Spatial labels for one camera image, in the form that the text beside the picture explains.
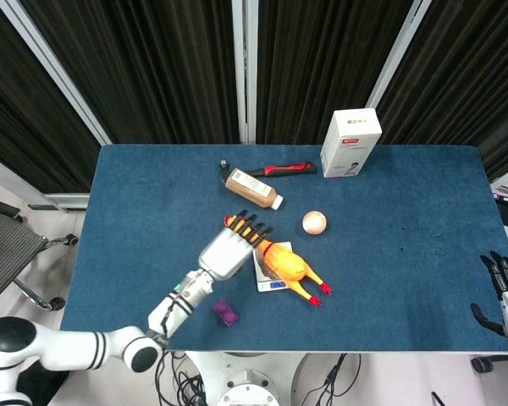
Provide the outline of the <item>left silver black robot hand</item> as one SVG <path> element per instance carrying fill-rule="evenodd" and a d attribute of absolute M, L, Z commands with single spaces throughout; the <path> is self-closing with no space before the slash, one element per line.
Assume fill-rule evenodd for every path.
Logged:
<path fill-rule="evenodd" d="M 217 282 L 234 276 L 273 231 L 264 222 L 255 222 L 256 219 L 257 215 L 249 215 L 247 210 L 228 215 L 224 228 L 200 253 L 199 269 Z"/>

